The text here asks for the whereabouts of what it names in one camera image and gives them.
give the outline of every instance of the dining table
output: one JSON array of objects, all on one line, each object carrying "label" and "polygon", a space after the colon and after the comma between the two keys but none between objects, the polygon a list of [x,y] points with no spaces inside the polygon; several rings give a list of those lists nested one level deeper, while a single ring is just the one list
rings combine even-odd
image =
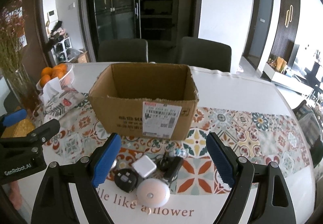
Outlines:
[{"label": "dining table", "polygon": [[[112,133],[105,131],[87,100],[97,77],[110,64],[74,64],[72,87],[85,98],[74,108],[73,112],[78,113],[73,125],[43,145],[47,165],[52,161],[60,165],[70,164],[82,156],[89,156]],[[122,147],[117,156],[117,167],[127,168],[143,155],[157,161],[170,148],[187,149],[189,156],[170,185],[169,201],[147,215],[144,205],[131,203],[136,198],[135,193],[119,189],[113,181],[113,172],[110,172],[97,192],[114,223],[213,223],[230,187],[223,183],[207,152],[209,132],[216,132],[225,145],[253,163],[277,162],[291,195],[296,221],[305,223],[314,210],[313,163],[298,121],[276,86],[262,79],[190,68],[199,103],[188,137],[183,141],[171,141],[122,136]],[[44,173],[45,170],[18,181],[25,208],[29,209],[24,215],[27,220]],[[152,177],[159,178],[160,173],[155,172]],[[69,186],[79,222],[87,224],[75,184]],[[248,223],[256,192],[257,185],[254,184],[239,223]]]}]

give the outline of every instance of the white charger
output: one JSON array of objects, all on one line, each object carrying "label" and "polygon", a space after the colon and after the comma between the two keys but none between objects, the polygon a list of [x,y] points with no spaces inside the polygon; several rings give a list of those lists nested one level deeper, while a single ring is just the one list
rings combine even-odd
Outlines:
[{"label": "white charger", "polygon": [[148,177],[157,168],[156,164],[147,155],[143,155],[140,159],[134,162],[132,167],[143,178]]}]

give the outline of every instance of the vase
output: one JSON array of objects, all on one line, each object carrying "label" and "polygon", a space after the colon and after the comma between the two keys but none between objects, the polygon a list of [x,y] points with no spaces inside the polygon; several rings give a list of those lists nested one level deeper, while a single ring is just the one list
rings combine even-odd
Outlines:
[{"label": "vase", "polygon": [[31,115],[40,101],[37,89],[30,80],[25,67],[21,64],[15,72],[6,72],[4,77],[19,103],[27,110],[28,115]]}]

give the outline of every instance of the person's skin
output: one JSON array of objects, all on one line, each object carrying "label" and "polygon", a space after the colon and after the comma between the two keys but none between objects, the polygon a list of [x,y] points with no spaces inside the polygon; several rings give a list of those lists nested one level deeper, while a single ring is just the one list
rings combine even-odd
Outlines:
[{"label": "person's skin", "polygon": [[9,192],[9,200],[12,203],[13,207],[16,210],[21,208],[22,198],[19,190],[19,185],[17,181],[9,183],[10,192]]}]

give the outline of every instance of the floral tile pattern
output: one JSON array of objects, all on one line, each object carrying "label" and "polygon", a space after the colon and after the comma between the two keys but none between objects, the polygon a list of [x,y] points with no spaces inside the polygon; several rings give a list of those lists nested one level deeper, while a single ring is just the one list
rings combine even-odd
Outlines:
[{"label": "floral tile pattern", "polygon": [[[46,143],[46,148],[71,163],[75,163],[82,156],[90,156],[110,136],[96,118],[87,98],[74,108],[71,113],[79,116],[73,125]],[[276,161],[285,177],[309,165],[309,154],[306,152],[300,129],[292,118],[198,107],[192,128],[184,141],[122,137],[117,167],[109,173],[107,179],[113,181],[115,170],[131,167],[144,154],[156,163],[166,151],[185,148],[188,149],[189,157],[184,160],[177,178],[170,185],[171,194],[228,193],[230,187],[223,183],[206,149],[209,132],[217,133],[224,145],[231,147],[237,156],[245,156],[253,163],[268,165],[271,161]],[[162,178],[163,173],[157,170],[150,177]]]}]

